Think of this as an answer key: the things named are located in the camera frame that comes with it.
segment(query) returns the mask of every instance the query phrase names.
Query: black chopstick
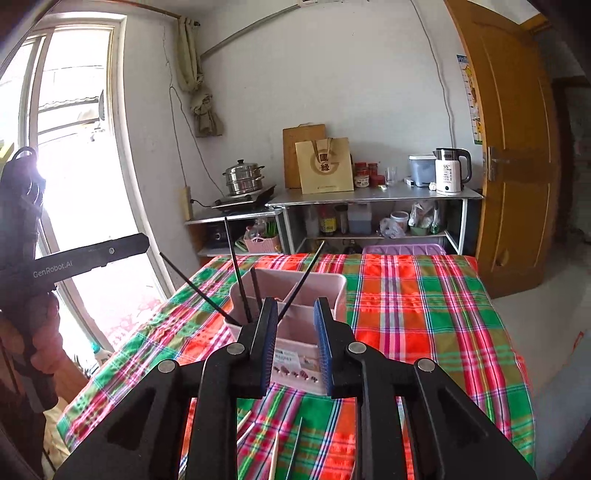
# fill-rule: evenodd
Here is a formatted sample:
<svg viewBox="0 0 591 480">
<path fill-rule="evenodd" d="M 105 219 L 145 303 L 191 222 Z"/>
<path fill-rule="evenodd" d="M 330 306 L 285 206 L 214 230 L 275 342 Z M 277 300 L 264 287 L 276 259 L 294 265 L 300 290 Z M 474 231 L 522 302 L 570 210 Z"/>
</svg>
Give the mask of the black chopstick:
<svg viewBox="0 0 591 480">
<path fill-rule="evenodd" d="M 306 279 L 308 278 L 308 275 L 310 275 L 310 272 L 312 271 L 312 267 L 314 267 L 314 264 L 316 263 L 316 260 L 318 260 L 318 257 L 320 255 L 320 252 L 322 251 L 322 249 L 324 248 L 324 244 L 326 242 L 323 241 L 320 246 L 318 247 L 318 250 L 316 251 L 316 254 L 314 255 L 314 257 L 312 258 L 312 261 L 310 262 L 310 265 L 308 265 L 308 268 L 306 269 L 306 272 L 304 273 L 304 276 L 300 279 L 300 281 L 298 282 L 298 284 L 296 285 L 295 290 L 293 291 L 293 293 L 290 295 L 290 297 L 287 299 L 287 302 L 285 304 L 285 306 L 283 307 L 281 313 L 279 314 L 279 318 L 278 318 L 278 322 L 280 322 L 283 319 L 283 316 L 285 315 L 285 313 L 287 312 L 287 309 L 290 307 L 290 305 L 292 304 L 292 302 L 294 301 L 296 295 L 300 292 L 302 285 L 304 284 L 304 282 L 306 281 Z"/>
<path fill-rule="evenodd" d="M 256 277 L 256 268 L 251 268 L 251 277 L 252 277 L 252 287 L 255 289 L 255 297 L 256 297 L 256 306 L 259 309 L 259 314 L 262 311 L 262 298 L 261 298 L 261 291 L 258 287 L 258 279 Z"/>
<path fill-rule="evenodd" d="M 214 310 L 216 310 L 216 312 L 218 312 L 219 314 L 221 314 L 227 321 L 228 323 L 231 323 L 232 325 L 237 325 L 239 327 L 241 327 L 242 325 L 240 325 L 229 313 L 224 312 L 212 299 L 210 299 L 207 295 L 205 295 L 201 290 L 199 290 L 199 288 L 197 288 L 197 286 L 190 281 L 187 277 L 185 277 L 183 275 L 183 272 L 181 272 L 169 259 L 166 255 L 164 255 L 162 252 L 160 252 L 160 256 L 164 259 L 164 261 L 170 265 L 170 267 L 178 274 L 179 277 L 181 277 L 185 283 L 187 285 L 189 285 L 189 287 L 191 287 L 194 291 L 197 292 L 197 294 L 203 299 L 205 300 L 207 303 L 209 303 Z"/>
<path fill-rule="evenodd" d="M 223 218 L 223 223 L 226 226 L 226 236 L 228 237 L 228 245 L 230 246 L 230 253 L 232 254 L 232 263 L 234 264 L 234 273 L 236 274 L 236 280 L 238 281 L 238 289 L 240 290 L 240 296 L 242 297 L 242 303 L 244 304 L 244 314 L 246 315 L 246 321 L 248 323 L 252 323 L 251 308 L 248 306 L 248 299 L 246 298 L 246 292 L 244 291 L 244 285 L 242 284 L 242 276 L 240 275 L 238 260 L 236 260 L 236 252 L 234 251 L 232 236 L 230 235 L 230 224 L 228 223 L 228 217 Z"/>
</svg>

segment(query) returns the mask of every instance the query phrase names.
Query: white kettle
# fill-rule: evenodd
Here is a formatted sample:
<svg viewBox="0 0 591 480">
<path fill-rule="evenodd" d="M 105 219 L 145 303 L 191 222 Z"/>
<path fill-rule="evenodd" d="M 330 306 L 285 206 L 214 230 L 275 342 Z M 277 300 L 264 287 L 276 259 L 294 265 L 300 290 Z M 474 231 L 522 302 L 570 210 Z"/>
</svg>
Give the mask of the white kettle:
<svg viewBox="0 0 591 480">
<path fill-rule="evenodd" d="M 472 158 L 466 150 L 461 148 L 438 148 L 435 155 L 435 183 L 437 193 L 441 195 L 459 195 L 463 185 L 472 178 Z M 460 157 L 467 162 L 467 175 L 462 178 L 462 164 Z"/>
</svg>

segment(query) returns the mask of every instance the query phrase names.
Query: door handle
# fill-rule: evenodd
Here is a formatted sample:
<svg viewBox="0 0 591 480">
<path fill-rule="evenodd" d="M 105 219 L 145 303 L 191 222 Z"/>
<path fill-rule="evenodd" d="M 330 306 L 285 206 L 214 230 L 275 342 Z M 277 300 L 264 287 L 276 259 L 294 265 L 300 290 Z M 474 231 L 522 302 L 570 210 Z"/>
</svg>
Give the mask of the door handle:
<svg viewBox="0 0 591 480">
<path fill-rule="evenodd" d="M 509 164 L 511 160 L 507 160 L 506 158 L 499 158 L 496 154 L 495 147 L 488 147 L 488 181 L 495 181 L 496 180 L 496 169 L 497 165 L 502 164 Z"/>
</svg>

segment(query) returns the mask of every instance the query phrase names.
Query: plastic bag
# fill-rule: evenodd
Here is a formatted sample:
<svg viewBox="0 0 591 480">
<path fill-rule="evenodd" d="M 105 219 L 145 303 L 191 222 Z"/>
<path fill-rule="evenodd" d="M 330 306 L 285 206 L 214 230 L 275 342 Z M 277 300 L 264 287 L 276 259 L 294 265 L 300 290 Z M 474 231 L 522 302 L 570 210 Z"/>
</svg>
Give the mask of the plastic bag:
<svg viewBox="0 0 591 480">
<path fill-rule="evenodd" d="M 431 224 L 431 234 L 437 235 L 443 229 L 443 215 L 439 202 L 435 203 L 435 210 L 433 212 L 433 223 Z"/>
<path fill-rule="evenodd" d="M 433 223 L 434 211 L 435 202 L 433 200 L 423 200 L 413 203 L 413 209 L 408 219 L 408 226 L 430 228 Z"/>
<path fill-rule="evenodd" d="M 382 218 L 380 220 L 379 232 L 386 238 L 403 238 L 406 236 L 402 227 L 392 218 Z"/>
</svg>

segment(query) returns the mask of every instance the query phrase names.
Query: gift bag handle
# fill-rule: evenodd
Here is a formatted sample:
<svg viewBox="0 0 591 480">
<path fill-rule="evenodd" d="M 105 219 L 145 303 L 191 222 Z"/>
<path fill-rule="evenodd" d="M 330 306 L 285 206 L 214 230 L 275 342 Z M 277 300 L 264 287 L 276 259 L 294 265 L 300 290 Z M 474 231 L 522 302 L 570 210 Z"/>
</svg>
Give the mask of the gift bag handle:
<svg viewBox="0 0 591 480">
<path fill-rule="evenodd" d="M 331 142 L 332 138 L 328 137 L 326 139 L 326 161 L 329 160 L 330 157 L 330 142 Z M 318 144 L 316 143 L 316 140 L 311 140 L 312 142 L 312 147 L 314 148 L 314 155 L 316 156 L 316 161 L 318 163 L 321 163 L 320 161 L 320 154 L 318 153 Z"/>
</svg>

